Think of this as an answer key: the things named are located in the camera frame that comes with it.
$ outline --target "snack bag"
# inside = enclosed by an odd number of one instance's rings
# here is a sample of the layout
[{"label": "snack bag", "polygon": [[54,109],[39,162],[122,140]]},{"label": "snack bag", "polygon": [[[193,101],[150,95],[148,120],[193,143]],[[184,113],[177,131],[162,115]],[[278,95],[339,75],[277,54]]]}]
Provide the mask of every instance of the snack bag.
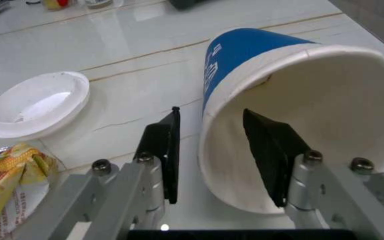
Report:
[{"label": "snack bag", "polygon": [[25,143],[0,154],[0,239],[35,210],[57,169],[56,159]]}]

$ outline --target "paper cup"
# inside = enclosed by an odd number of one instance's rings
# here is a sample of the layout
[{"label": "paper cup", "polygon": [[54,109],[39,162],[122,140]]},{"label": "paper cup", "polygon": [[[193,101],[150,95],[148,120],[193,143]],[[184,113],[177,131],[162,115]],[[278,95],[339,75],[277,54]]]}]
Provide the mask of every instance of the paper cup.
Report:
[{"label": "paper cup", "polygon": [[384,167],[384,56],[252,28],[225,32],[205,58],[199,167],[219,199],[282,213],[267,194],[243,129],[248,108],[290,124],[330,164]]}]

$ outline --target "white marble table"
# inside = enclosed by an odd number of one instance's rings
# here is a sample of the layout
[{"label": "white marble table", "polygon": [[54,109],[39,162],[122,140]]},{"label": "white marble table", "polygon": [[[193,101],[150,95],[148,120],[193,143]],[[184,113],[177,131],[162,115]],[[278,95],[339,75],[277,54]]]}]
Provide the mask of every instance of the white marble table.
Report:
[{"label": "white marble table", "polygon": [[[54,12],[15,0],[0,14],[0,94],[48,72],[78,71],[90,79],[90,99],[78,117],[30,142],[63,162],[62,179],[84,173],[96,159],[130,161],[144,127],[180,106],[179,199],[163,223],[171,229],[291,228],[285,215],[225,205],[198,170],[205,50],[212,36],[234,27],[384,53],[382,42],[327,0],[208,0],[182,12],[166,0],[114,0],[94,10],[80,0]],[[0,146],[12,144],[0,140]]]}]

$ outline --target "screw head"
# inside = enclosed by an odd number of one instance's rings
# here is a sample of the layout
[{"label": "screw head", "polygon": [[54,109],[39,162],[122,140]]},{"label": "screw head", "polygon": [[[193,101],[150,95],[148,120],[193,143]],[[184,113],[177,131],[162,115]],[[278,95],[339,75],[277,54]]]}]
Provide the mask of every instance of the screw head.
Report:
[{"label": "screw head", "polygon": [[101,177],[111,173],[111,162],[107,159],[99,159],[92,163],[92,172],[97,176]]},{"label": "screw head", "polygon": [[303,163],[306,165],[318,165],[323,162],[323,155],[317,150],[308,150],[303,155]]},{"label": "screw head", "polygon": [[350,169],[357,174],[369,175],[375,169],[375,165],[367,158],[355,157],[350,163]]},{"label": "screw head", "polygon": [[149,161],[152,161],[153,159],[154,159],[154,155],[152,155],[148,151],[144,151],[144,152],[139,153],[138,158],[137,158],[139,163],[149,162]]}]

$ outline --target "white container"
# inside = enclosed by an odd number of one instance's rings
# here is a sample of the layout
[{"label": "white container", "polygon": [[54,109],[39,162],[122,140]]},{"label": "white container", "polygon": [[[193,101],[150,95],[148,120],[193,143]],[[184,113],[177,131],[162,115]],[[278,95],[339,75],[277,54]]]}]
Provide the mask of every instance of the white container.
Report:
[{"label": "white container", "polygon": [[89,98],[89,80],[71,71],[25,80],[0,96],[0,139],[44,137],[68,124]]},{"label": "white container", "polygon": [[384,167],[384,56],[377,51],[252,28],[210,43],[198,153],[204,181],[236,208],[282,213],[251,154],[245,108],[290,124],[326,163],[365,157]]}]

